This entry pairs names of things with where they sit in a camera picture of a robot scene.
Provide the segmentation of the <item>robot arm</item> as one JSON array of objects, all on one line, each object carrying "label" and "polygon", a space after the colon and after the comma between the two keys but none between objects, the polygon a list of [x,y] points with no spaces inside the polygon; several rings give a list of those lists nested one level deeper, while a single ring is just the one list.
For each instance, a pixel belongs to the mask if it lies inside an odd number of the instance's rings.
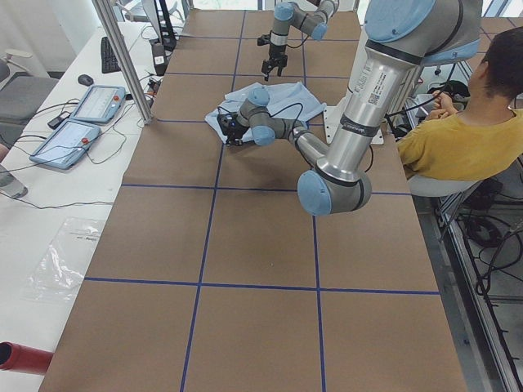
[{"label": "robot arm", "polygon": [[264,87],[251,91],[235,112],[218,114],[226,143],[239,145],[246,133],[257,145],[277,139],[292,143],[310,164],[297,192],[313,216],[363,207],[372,186],[360,162],[405,75],[418,66],[451,64],[475,55],[481,9],[479,1],[372,1],[364,17],[367,59],[331,143],[323,143],[297,117],[270,114]]},{"label": "robot arm", "polygon": [[288,35],[292,27],[304,33],[307,38],[322,40],[328,30],[328,22],[338,11],[339,1],[310,1],[316,6],[313,12],[304,11],[296,2],[281,2],[275,6],[272,29],[257,38],[258,46],[269,46],[269,57],[263,60],[261,73],[268,81],[273,69],[281,76],[288,63],[286,50]]}]

